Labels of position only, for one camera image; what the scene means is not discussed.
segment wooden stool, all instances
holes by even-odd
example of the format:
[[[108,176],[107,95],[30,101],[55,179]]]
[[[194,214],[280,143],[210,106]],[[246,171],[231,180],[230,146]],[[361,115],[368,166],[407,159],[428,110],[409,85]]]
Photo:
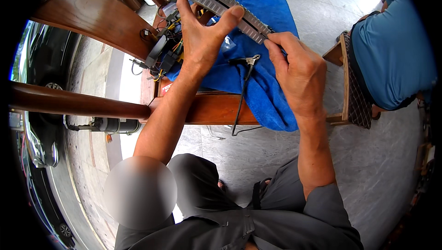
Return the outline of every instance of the wooden stool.
[[[348,58],[349,44],[350,36],[346,33],[342,33],[339,42],[322,56],[323,59],[344,67],[344,104],[342,112],[329,114],[327,115],[326,120],[332,126],[355,124],[370,129],[372,113],[371,104],[362,94],[351,68]]]

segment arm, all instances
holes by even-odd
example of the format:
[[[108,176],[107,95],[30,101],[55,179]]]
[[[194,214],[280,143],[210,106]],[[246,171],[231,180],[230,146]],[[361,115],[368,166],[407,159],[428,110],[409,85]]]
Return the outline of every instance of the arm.
[[[187,112],[200,86],[217,59],[224,37],[238,25],[244,9],[234,6],[226,11],[213,26],[202,23],[212,17],[204,14],[196,17],[198,7],[187,0],[178,0],[180,11],[184,63],[180,74],[164,96],[162,102],[150,116],[138,137],[134,156],[149,156],[167,165],[183,130]]]
[[[304,196],[316,188],[336,183],[322,106],[325,61],[290,32],[268,35],[264,44],[275,66],[276,79],[298,122],[298,172]],[[284,58],[278,45],[287,53]]]

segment gray pants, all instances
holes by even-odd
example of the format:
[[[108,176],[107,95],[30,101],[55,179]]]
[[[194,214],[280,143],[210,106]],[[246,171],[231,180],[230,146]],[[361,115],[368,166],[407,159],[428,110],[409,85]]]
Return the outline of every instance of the gray pants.
[[[184,218],[207,212],[241,209],[218,187],[217,167],[193,154],[180,154],[169,162],[178,187],[177,204]],[[304,192],[298,174],[297,157],[281,166],[261,194],[261,209],[301,213]]]

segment right hand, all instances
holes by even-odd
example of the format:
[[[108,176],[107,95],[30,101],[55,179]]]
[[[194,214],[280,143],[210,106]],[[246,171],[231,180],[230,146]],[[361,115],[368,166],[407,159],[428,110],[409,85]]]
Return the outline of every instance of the right hand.
[[[264,45],[269,50],[276,79],[297,121],[325,118],[322,98],[327,65],[324,59],[291,32],[268,34],[268,38]],[[287,60],[278,45],[286,51]]]

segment marble floor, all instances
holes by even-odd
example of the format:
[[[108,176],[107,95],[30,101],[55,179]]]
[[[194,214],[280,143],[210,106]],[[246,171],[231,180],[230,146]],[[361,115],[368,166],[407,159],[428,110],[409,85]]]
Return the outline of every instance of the marble floor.
[[[363,15],[380,9],[380,0],[287,0],[300,39],[318,54],[334,45],[340,32]],[[155,9],[139,14],[153,21]],[[329,113],[342,108],[343,72],[328,65],[324,105]],[[240,205],[251,200],[253,184],[274,174],[298,154],[299,132],[266,128],[230,136],[225,126],[185,126],[174,154],[192,153],[213,161]],[[416,148],[422,141],[416,103],[383,113],[370,130],[328,126],[338,186],[352,225],[366,249],[377,249],[411,200],[416,183]]]

